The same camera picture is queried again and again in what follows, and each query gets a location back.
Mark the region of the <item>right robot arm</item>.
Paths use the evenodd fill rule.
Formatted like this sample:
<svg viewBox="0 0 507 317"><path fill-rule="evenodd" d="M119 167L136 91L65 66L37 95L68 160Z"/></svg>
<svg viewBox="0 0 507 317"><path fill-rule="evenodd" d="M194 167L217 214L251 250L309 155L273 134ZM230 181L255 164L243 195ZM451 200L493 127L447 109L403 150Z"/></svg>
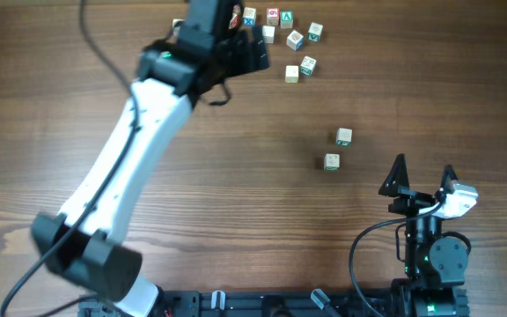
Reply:
<svg viewBox="0 0 507 317"><path fill-rule="evenodd" d="M378 193L393 198L388 211L402 216L395 229L404 231L405 277L391 283L388 316L468 316L467 295L460 288L472 245L442 224L464 216L477 203L475 187L461 182L452 166L445 167L440 188L426 194L410 188L406 158L399 154Z"/></svg>

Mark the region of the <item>green edged block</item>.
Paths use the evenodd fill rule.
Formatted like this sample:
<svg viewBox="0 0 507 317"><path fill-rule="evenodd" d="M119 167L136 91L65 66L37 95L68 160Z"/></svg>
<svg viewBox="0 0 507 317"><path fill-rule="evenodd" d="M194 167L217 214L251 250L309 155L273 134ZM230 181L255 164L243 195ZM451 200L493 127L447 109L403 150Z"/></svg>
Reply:
<svg viewBox="0 0 507 317"><path fill-rule="evenodd" d="M340 146L349 146L352 142L352 133L351 129L339 128L336 133L335 143Z"/></svg>
<svg viewBox="0 0 507 317"><path fill-rule="evenodd" d="M324 157L324 169L326 171L336 171L340 168L340 155L327 153Z"/></svg>

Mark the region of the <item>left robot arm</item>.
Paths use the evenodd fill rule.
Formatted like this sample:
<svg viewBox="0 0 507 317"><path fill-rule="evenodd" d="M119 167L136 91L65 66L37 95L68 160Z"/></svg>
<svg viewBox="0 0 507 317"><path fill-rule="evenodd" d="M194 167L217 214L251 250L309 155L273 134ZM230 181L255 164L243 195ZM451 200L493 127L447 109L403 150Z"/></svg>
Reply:
<svg viewBox="0 0 507 317"><path fill-rule="evenodd" d="M121 118L92 169L55 217L33 221L48 270L128 316L158 316L164 305L160 287L141 273L141 254L123 246L151 172L204 93L269 66L261 29L231 24L244 11L240 1L193 1L176 28L145 47Z"/></svg>

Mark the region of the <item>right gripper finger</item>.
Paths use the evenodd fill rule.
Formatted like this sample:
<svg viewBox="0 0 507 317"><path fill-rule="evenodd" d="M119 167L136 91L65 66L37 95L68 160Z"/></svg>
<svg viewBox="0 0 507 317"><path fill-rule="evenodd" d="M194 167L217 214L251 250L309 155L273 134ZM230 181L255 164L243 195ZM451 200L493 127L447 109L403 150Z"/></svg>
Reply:
<svg viewBox="0 0 507 317"><path fill-rule="evenodd" d="M410 194L406 157L403 153L396 156L391 171L386 176L378 194L388 197L400 197Z"/></svg>
<svg viewBox="0 0 507 317"><path fill-rule="evenodd" d="M458 181L459 179L452 165L446 165L442 175L439 191L446 194L452 194L454 192L455 183Z"/></svg>

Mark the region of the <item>blue edged wooden block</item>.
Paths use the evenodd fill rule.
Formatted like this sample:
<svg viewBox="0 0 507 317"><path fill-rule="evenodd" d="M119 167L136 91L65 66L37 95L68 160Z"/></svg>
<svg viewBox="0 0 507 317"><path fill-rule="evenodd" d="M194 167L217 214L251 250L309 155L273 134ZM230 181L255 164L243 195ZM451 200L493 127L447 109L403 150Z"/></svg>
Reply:
<svg viewBox="0 0 507 317"><path fill-rule="evenodd" d="M304 35L300 32L293 30L286 39L286 45L292 50L299 50L304 43Z"/></svg>

